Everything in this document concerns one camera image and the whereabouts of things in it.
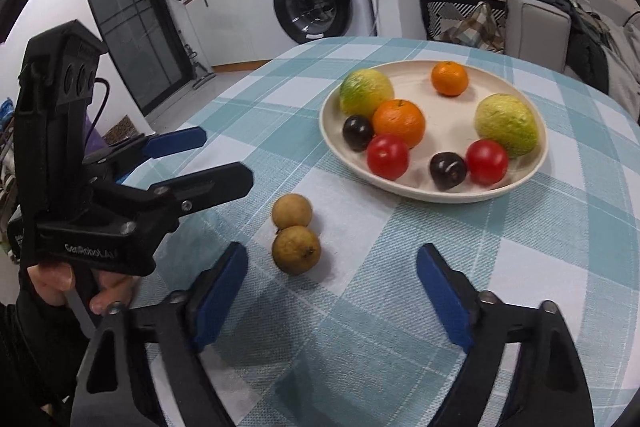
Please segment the left hand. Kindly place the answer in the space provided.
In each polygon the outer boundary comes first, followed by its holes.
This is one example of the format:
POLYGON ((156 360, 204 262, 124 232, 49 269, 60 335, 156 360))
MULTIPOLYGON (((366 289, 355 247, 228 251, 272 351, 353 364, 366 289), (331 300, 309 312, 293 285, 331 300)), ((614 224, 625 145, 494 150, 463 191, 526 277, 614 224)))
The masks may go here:
POLYGON ((129 305, 138 283, 132 275, 100 270, 78 272, 67 262, 32 265, 27 274, 38 296, 48 305, 67 305, 72 291, 86 293, 88 307, 96 315, 103 314, 113 303, 129 305))

